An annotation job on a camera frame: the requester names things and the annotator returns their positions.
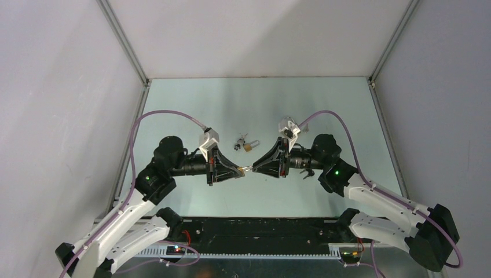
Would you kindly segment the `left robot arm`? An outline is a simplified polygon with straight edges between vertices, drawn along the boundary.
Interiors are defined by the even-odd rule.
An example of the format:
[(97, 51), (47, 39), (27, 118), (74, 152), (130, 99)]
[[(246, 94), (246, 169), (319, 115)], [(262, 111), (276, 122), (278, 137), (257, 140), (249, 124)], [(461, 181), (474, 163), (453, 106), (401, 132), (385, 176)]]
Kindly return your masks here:
[(55, 250), (63, 271), (75, 277), (89, 261), (89, 277), (112, 277), (150, 245), (176, 241), (183, 234), (182, 218), (171, 208), (161, 208), (142, 228), (130, 228), (152, 211), (177, 186), (175, 177), (205, 175), (207, 183), (241, 178), (245, 170), (225, 158), (215, 138), (206, 138), (197, 152), (189, 153), (177, 136), (164, 137), (153, 157), (139, 173), (132, 172), (127, 195), (85, 237), (74, 244), (61, 243)]

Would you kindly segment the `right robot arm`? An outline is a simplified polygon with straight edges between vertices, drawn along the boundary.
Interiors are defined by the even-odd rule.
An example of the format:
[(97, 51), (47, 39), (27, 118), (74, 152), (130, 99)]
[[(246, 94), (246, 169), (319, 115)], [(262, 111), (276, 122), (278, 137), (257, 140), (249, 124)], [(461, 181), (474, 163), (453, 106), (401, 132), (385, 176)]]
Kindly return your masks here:
[(379, 218), (359, 209), (346, 209), (337, 220), (340, 240), (375, 240), (408, 253), (427, 270), (441, 272), (460, 239), (450, 210), (397, 195), (363, 176), (340, 154), (341, 148), (330, 134), (317, 135), (309, 149), (296, 149), (289, 139), (279, 137), (252, 170), (275, 178), (286, 177), (290, 169), (309, 173), (321, 170), (318, 181), (325, 191), (371, 206), (382, 215)]

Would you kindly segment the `black keys bunch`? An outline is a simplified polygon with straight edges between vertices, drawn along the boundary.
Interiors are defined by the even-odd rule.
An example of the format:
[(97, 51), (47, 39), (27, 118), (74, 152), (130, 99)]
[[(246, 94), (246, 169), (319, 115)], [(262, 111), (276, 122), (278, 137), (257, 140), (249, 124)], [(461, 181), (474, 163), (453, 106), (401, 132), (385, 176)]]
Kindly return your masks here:
[(302, 178), (303, 180), (310, 178), (315, 175), (314, 170), (312, 169), (303, 169), (299, 172), (300, 174), (304, 174), (305, 176)]

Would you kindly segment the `large brass padlock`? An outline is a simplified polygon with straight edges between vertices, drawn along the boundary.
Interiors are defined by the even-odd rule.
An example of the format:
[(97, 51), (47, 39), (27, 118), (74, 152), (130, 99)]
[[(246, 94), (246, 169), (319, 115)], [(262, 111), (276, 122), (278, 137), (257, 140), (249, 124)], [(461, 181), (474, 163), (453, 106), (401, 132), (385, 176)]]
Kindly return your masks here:
[(287, 130), (292, 133), (308, 133), (309, 132), (309, 124), (306, 123), (301, 125), (297, 123), (292, 117), (286, 116), (283, 118), (284, 125)]

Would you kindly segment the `small brass padlock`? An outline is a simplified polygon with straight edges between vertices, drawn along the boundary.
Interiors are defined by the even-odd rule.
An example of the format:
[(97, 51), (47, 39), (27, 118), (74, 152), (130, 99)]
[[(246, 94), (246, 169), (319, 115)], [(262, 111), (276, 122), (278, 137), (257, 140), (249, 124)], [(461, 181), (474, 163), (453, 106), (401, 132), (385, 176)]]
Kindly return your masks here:
[(256, 148), (257, 146), (260, 145), (260, 141), (259, 140), (254, 140), (254, 141), (251, 141), (251, 142), (245, 142), (243, 144), (243, 148), (246, 152), (251, 152), (254, 148)]
[(243, 167), (239, 167), (238, 170), (240, 170), (242, 173), (246, 173), (248, 171), (252, 171), (253, 170), (253, 166), (243, 166)]

